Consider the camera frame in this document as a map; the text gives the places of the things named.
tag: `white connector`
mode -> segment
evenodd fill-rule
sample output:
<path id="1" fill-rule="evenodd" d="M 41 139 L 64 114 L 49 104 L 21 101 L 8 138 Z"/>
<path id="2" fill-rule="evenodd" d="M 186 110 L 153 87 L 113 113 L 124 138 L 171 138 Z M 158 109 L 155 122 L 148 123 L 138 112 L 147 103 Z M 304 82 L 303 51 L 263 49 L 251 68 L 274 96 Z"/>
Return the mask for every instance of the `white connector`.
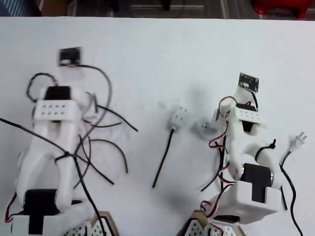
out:
<path id="1" fill-rule="evenodd" d="M 198 119 L 194 124 L 197 133 L 202 139 L 207 141 L 211 140 L 213 135 L 217 132 L 217 130 L 212 128 L 210 124 L 211 122 L 206 117 Z"/>
<path id="2" fill-rule="evenodd" d="M 179 130 L 185 124 L 186 119 L 187 109 L 185 107 L 178 107 L 171 118 L 171 128 L 174 130 Z"/>
<path id="3" fill-rule="evenodd" d="M 299 149 L 306 140 L 307 136 L 304 135 L 304 132 L 301 132 L 299 136 L 295 136 L 295 139 L 291 142 L 289 151 L 294 152 Z"/>

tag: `black cable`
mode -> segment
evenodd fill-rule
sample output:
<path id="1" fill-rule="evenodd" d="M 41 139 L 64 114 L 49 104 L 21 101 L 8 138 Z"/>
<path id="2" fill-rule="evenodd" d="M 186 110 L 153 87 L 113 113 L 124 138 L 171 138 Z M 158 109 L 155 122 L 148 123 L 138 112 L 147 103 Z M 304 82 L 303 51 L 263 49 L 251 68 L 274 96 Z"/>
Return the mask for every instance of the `black cable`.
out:
<path id="1" fill-rule="evenodd" d="M 123 156 L 124 163 L 125 163 L 126 173 L 128 174 L 128 165 L 127 165 L 126 156 L 125 156 L 123 150 L 122 150 L 116 143 L 114 143 L 114 142 L 112 142 L 112 141 L 109 141 L 109 140 L 106 140 L 106 139 L 92 139 L 91 142 L 93 142 L 93 141 L 101 141 L 101 142 L 106 142 L 106 143 L 110 143 L 110 144 L 114 145 L 114 146 L 120 151 L 120 153 L 121 153 L 122 156 Z"/>
<path id="2" fill-rule="evenodd" d="M 82 173 L 81 173 L 81 170 L 80 170 L 80 166 L 79 166 L 78 161 L 77 161 L 77 159 L 76 159 L 76 158 L 80 158 L 80 159 L 83 160 L 83 158 L 80 157 L 80 156 L 77 155 L 77 154 L 71 154 L 71 153 L 69 153 L 68 151 L 64 150 L 62 147 L 60 147 L 59 145 L 55 144 L 54 142 L 52 142 L 52 141 L 46 139 L 45 137 L 43 137 L 43 136 L 41 136 L 41 135 L 39 135 L 39 134 L 34 133 L 33 131 L 31 131 L 31 130 L 29 130 L 29 129 L 27 129 L 27 128 L 25 128 L 25 127 L 19 125 L 19 124 L 10 122 L 10 121 L 5 120 L 5 119 L 2 119 L 2 118 L 0 118 L 0 121 L 4 122 L 4 123 L 6 123 L 6 124 L 12 125 L 12 126 L 14 126 L 14 127 L 17 127 L 17 128 L 19 128 L 19 129 L 22 129 L 23 131 L 25 131 L 25 132 L 27 132 L 27 133 L 29 133 L 29 134 L 32 134 L 32 135 L 34 135 L 34 136 L 36 136 L 36 137 L 38 137 L 38 138 L 40 138 L 40 139 L 42 139 L 42 140 L 45 140 L 46 142 L 48 142 L 48 143 L 54 145 L 55 147 L 59 148 L 61 151 L 64 152 L 64 154 L 63 154 L 61 157 L 56 158 L 56 159 L 55 159 L 55 162 L 56 162 L 58 159 L 65 158 L 65 157 L 68 157 L 68 156 L 73 157 L 73 160 L 74 160 L 74 163 L 75 163 L 75 166 L 76 166 L 76 169 L 77 169 L 77 172 L 78 172 L 78 175 L 79 175 L 80 182 L 81 182 L 81 184 L 82 184 L 83 190 L 84 190 L 85 194 L 87 195 L 87 198 L 89 199 L 90 203 L 92 204 L 92 206 L 93 206 L 93 208 L 94 208 L 94 211 L 95 211 L 95 213 L 96 213 L 96 215 L 97 215 L 97 219 L 99 220 L 100 226 L 101 226 L 101 228 L 102 228 L 103 235 L 106 235 L 106 231 L 105 231 L 105 229 L 104 229 L 104 225 L 103 225 L 103 222 L 102 222 L 101 217 L 100 217 L 100 215 L 99 215 L 98 209 L 96 208 L 96 205 L 95 205 L 95 203 L 93 202 L 93 199 L 91 198 L 90 193 L 88 192 L 88 190 L 87 190 L 87 188 L 86 188 L 86 185 L 85 185 L 85 183 L 84 183 L 84 180 L 83 180 L 83 177 L 82 177 Z"/>
<path id="3" fill-rule="evenodd" d="M 225 137 L 223 138 L 223 144 L 222 146 L 225 147 L 225 142 L 226 142 L 226 135 Z M 222 148 L 222 152 L 221 152 L 221 155 L 220 155 L 220 170 L 223 168 L 223 163 L 224 163 L 224 151 L 225 151 L 225 148 Z M 220 187 L 221 187 L 221 191 L 223 191 L 223 182 L 220 181 Z"/>
<path id="4" fill-rule="evenodd" d="M 9 215 L 8 219 L 10 220 L 15 215 L 23 215 L 23 213 L 24 213 L 23 211 L 20 211 L 19 213 L 11 214 Z"/>
<path id="5" fill-rule="evenodd" d="M 27 132 L 27 133 L 29 133 L 29 134 L 32 134 L 32 135 L 34 135 L 34 136 L 36 136 L 36 137 L 38 137 L 38 138 L 40 138 L 40 139 L 45 140 L 46 142 L 50 143 L 51 145 L 53 145 L 53 146 L 59 148 L 61 151 L 66 152 L 66 151 L 65 151 L 61 146 L 59 146 L 58 144 L 55 144 L 54 142 L 50 141 L 49 139 L 46 139 L 45 137 L 43 137 L 43 136 L 41 136 L 41 135 L 39 135 L 39 134 L 36 134 L 35 132 L 33 132 L 33 131 L 31 131 L 31 130 L 29 130 L 29 129 L 27 129 L 27 128 L 25 128 L 25 127 L 19 125 L 19 124 L 10 122 L 10 121 L 8 121 L 8 120 L 6 120 L 6 119 L 3 119 L 3 118 L 0 118 L 0 121 L 2 121 L 3 123 L 6 123 L 6 124 L 12 125 L 12 126 L 14 126 L 14 127 L 16 127 L 16 128 L 22 129 L 23 131 L 25 131 L 25 132 Z"/>
<path id="6" fill-rule="evenodd" d="M 101 106 L 101 105 L 98 105 L 98 107 L 100 107 L 100 108 L 102 108 L 102 109 L 104 109 L 104 110 L 106 110 L 106 111 L 109 111 L 109 112 L 115 114 L 116 116 L 118 116 L 119 118 L 121 118 L 124 122 L 126 122 L 126 124 L 129 125 L 134 131 L 137 131 L 137 132 L 138 132 L 138 129 L 137 129 L 137 128 L 135 128 L 132 124 L 130 124 L 123 116 L 119 115 L 117 112 L 114 112 L 113 110 L 109 109 L 108 107 L 103 107 L 103 106 Z"/>
<path id="7" fill-rule="evenodd" d="M 281 197 L 282 197 L 283 206 L 284 206 L 285 210 L 287 210 L 286 200 L 285 200 L 285 197 L 284 197 L 284 189 L 282 188 L 282 185 L 280 187 L 280 191 L 281 191 Z"/>
<path id="8" fill-rule="evenodd" d="M 222 143 L 222 146 L 224 147 L 225 146 L 225 142 L 226 142 L 226 136 L 223 138 L 223 143 Z M 219 172 L 220 170 L 223 168 L 223 162 L 224 162 L 224 151 L 225 151 L 225 148 L 218 148 L 219 150 L 219 154 L 220 154 L 220 163 L 219 163 L 219 167 L 218 167 L 218 170 L 215 174 L 215 176 L 213 176 L 212 180 L 206 185 L 204 186 L 200 191 L 203 192 L 204 190 L 206 190 L 216 179 L 217 177 L 219 176 Z M 220 188 L 221 190 L 223 189 L 223 182 L 220 181 Z"/>
<path id="9" fill-rule="evenodd" d="M 85 148 L 84 148 L 84 145 L 82 144 L 83 153 L 84 153 L 86 159 L 88 160 L 88 164 L 87 164 L 87 166 L 86 166 L 86 168 L 85 168 L 85 170 L 84 170 L 84 172 L 83 172 L 83 174 L 82 174 L 83 178 L 84 178 L 85 175 L 87 174 L 88 169 L 89 169 L 89 167 L 90 167 L 90 165 L 91 165 L 92 145 L 91 145 L 91 139 L 90 139 L 89 136 L 88 136 L 88 140 L 89 140 L 89 156 L 87 155 L 87 153 L 86 153 L 86 151 L 85 151 Z M 76 189 L 79 184 L 80 184 L 80 181 L 78 181 L 78 182 L 75 184 L 75 186 L 73 187 L 73 189 Z"/>
<path id="10" fill-rule="evenodd" d="M 184 9 L 185 9 L 185 7 L 186 7 L 186 0 L 182 0 L 183 2 L 183 6 L 182 6 L 182 8 L 181 8 L 181 11 L 176 15 L 176 16 L 174 16 L 174 17 L 169 17 L 169 18 L 180 18 L 181 16 L 182 16 L 182 14 L 183 14 L 183 12 L 184 12 Z M 152 18 L 152 17 L 148 17 L 148 16 L 135 16 L 132 12 L 131 12 L 131 10 L 130 10 L 130 8 L 128 7 L 128 4 L 129 5 L 131 5 L 131 3 L 130 3 L 131 1 L 130 0 L 128 0 L 127 1 L 127 3 L 126 3 L 126 12 L 132 17 L 132 18 Z"/>
<path id="11" fill-rule="evenodd" d="M 27 86 L 27 89 L 26 89 L 26 96 L 27 96 L 33 103 L 37 102 L 37 98 L 33 98 L 33 97 L 31 96 L 30 89 L 31 89 L 31 86 L 32 86 L 34 80 L 37 78 L 37 76 L 40 76 L 40 75 L 48 76 L 49 78 L 52 79 L 54 86 L 59 86 L 58 81 L 55 79 L 55 77 L 54 77 L 53 75 L 48 74 L 48 73 L 37 73 L 37 74 L 35 74 L 33 77 L 31 77 L 31 79 L 30 79 L 30 81 L 29 81 L 29 84 L 28 84 L 28 86 Z"/>
<path id="12" fill-rule="evenodd" d="M 257 98 L 256 98 L 256 95 L 254 94 L 253 91 L 250 91 L 249 89 L 247 88 L 244 88 L 245 90 L 247 90 L 248 92 L 250 92 L 252 94 L 252 98 L 254 99 L 254 102 L 255 102 L 255 106 L 256 106 L 256 111 L 258 112 L 258 102 L 257 102 Z"/>
<path id="13" fill-rule="evenodd" d="M 108 127 L 113 127 L 113 126 L 120 125 L 120 124 L 122 124 L 122 122 L 118 122 L 115 124 L 109 124 L 109 125 L 93 125 L 93 124 L 91 124 L 91 126 L 94 126 L 95 128 L 108 128 Z"/>
<path id="14" fill-rule="evenodd" d="M 170 134 L 169 134 L 168 141 L 167 141 L 166 150 L 165 150 L 164 156 L 163 156 L 163 158 L 162 158 L 162 161 L 161 161 L 161 163 L 160 163 L 160 165 L 159 165 L 159 167 L 158 167 L 157 175 L 156 175 L 156 177 L 155 177 L 155 179 L 154 179 L 152 188 L 154 188 L 154 187 L 156 186 L 156 184 L 157 184 L 158 176 L 159 176 L 159 173 L 161 172 L 163 162 L 164 162 L 164 160 L 165 160 L 165 158 L 166 158 L 166 155 L 167 155 L 169 146 L 170 146 L 170 144 L 171 144 L 171 140 L 172 140 L 172 136 L 173 136 L 174 131 L 175 131 L 174 129 L 171 129 L 171 132 L 170 132 Z"/>
<path id="15" fill-rule="evenodd" d="M 220 148 L 219 148 L 218 150 L 219 150 L 219 154 L 220 154 L 220 157 L 221 157 L 222 150 L 221 150 Z M 204 190 L 206 190 L 206 189 L 217 179 L 217 177 L 218 177 L 218 175 L 219 175 L 219 172 L 220 172 L 220 170 L 221 170 L 221 169 L 220 169 L 220 165 L 221 165 L 221 158 L 220 158 L 219 167 L 218 167 L 218 170 L 217 170 L 215 176 L 213 176 L 212 180 L 211 180 L 206 186 L 204 186 L 204 187 L 201 189 L 201 192 L 203 192 Z"/>
<path id="16" fill-rule="evenodd" d="M 63 155 L 60 157 L 57 157 L 55 159 L 55 162 L 59 161 L 60 159 L 66 158 L 68 157 L 67 155 Z M 89 164 L 90 166 L 92 166 L 92 168 L 99 174 L 101 175 L 104 179 L 106 179 L 111 185 L 114 185 L 114 182 L 111 181 L 106 175 L 104 175 L 98 168 L 95 167 L 95 165 L 91 162 L 91 161 L 86 161 L 84 160 L 82 157 L 77 156 L 81 161 L 85 162 L 86 164 Z"/>
<path id="17" fill-rule="evenodd" d="M 112 100 L 113 88 L 112 88 L 112 82 L 110 81 L 110 79 L 107 76 L 107 74 L 104 71 L 102 71 L 100 68 L 98 68 L 96 66 L 92 66 L 92 65 L 77 65 L 76 67 L 95 69 L 95 70 L 97 70 L 98 72 L 100 72 L 104 76 L 104 78 L 106 79 L 106 81 L 108 83 L 108 98 L 107 98 L 107 102 L 106 102 L 105 107 L 109 107 L 110 102 Z M 94 125 L 98 125 L 103 120 L 103 118 L 106 115 L 106 113 L 107 113 L 107 110 L 105 109 L 105 111 L 102 113 L 102 115 L 100 116 L 100 118 L 98 119 L 98 121 Z M 91 129 L 89 129 L 89 131 L 83 136 L 83 138 L 80 141 L 80 143 L 78 144 L 74 154 L 78 153 L 80 146 L 82 145 L 82 143 L 85 141 L 85 139 L 90 135 L 90 133 L 94 129 L 95 129 L 95 126 L 92 126 Z"/>
<path id="18" fill-rule="evenodd" d="M 293 212 L 293 207 L 294 207 L 294 203 L 295 203 L 295 200 L 296 200 L 296 191 L 295 191 L 295 187 L 289 177 L 289 175 L 287 174 L 287 172 L 284 170 L 283 168 L 283 163 L 282 165 L 280 165 L 280 169 L 282 171 L 282 173 L 284 174 L 286 180 L 288 181 L 288 183 L 290 184 L 290 187 L 291 187 L 291 190 L 292 190 L 292 193 L 293 193 L 293 197 L 292 197 L 292 202 L 291 202 L 291 206 L 290 206 L 290 213 L 291 213 L 291 218 L 292 218 L 292 221 L 295 225 L 295 227 L 297 228 L 297 230 L 299 231 L 300 235 L 303 236 L 303 233 L 299 227 L 299 225 L 297 224 L 296 220 L 295 220 L 295 217 L 294 217 L 294 212 Z"/>
<path id="19" fill-rule="evenodd" d="M 276 139 L 274 139 L 274 141 L 271 144 L 269 144 L 268 146 L 261 147 L 260 149 L 258 149 L 258 151 L 256 152 L 256 155 L 255 155 L 255 161 L 257 161 L 260 152 L 263 151 L 264 149 L 268 149 L 268 148 L 270 148 L 270 149 L 276 148 Z"/>
<path id="20" fill-rule="evenodd" d="M 281 163 L 281 166 L 282 166 L 282 167 L 284 166 L 284 163 L 285 163 L 287 157 L 288 157 L 290 154 L 291 154 L 291 151 L 288 151 L 288 152 L 286 153 L 286 155 L 284 156 L 284 158 L 283 158 L 283 160 L 282 160 L 282 163 Z"/>
<path id="21" fill-rule="evenodd" d="M 83 188 L 85 194 L 87 195 L 87 198 L 89 199 L 89 201 L 90 201 L 90 203 L 91 203 L 91 205 L 92 205 L 92 207 L 93 207 L 93 209 L 94 209 L 94 211 L 95 211 L 95 214 L 97 215 L 97 219 L 99 220 L 100 227 L 102 228 L 103 235 L 106 235 L 106 231 L 105 231 L 105 229 L 104 229 L 104 225 L 103 225 L 103 222 L 102 222 L 102 220 L 101 220 L 99 211 L 98 211 L 98 209 L 97 209 L 97 207 L 96 207 L 96 205 L 95 205 L 95 203 L 94 203 L 92 197 L 90 196 L 90 193 L 89 193 L 89 191 L 88 191 L 88 189 L 87 189 L 87 187 L 86 187 L 86 185 L 85 185 L 85 183 L 84 183 L 83 176 L 82 176 L 82 173 L 81 173 L 81 170 L 80 170 L 80 166 L 79 166 L 78 160 L 76 159 L 76 157 L 77 157 L 78 155 L 70 154 L 70 156 L 73 157 L 74 164 L 75 164 L 75 167 L 76 167 L 76 169 L 77 169 L 77 172 L 78 172 L 78 175 L 79 175 L 79 178 L 80 178 L 80 182 L 81 182 L 82 188 Z"/>

